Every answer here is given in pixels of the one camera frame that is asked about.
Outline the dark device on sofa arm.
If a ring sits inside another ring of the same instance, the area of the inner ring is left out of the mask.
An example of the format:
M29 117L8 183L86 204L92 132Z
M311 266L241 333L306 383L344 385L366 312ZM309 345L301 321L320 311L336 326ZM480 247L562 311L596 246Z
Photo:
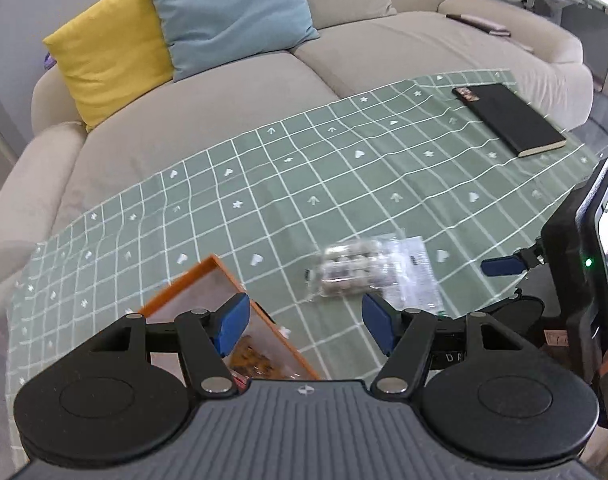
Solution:
M446 18L470 26L481 32L485 32L490 36L502 38L509 38L512 36L512 33L505 25L493 22L487 18L481 18L480 16L449 13L446 15Z

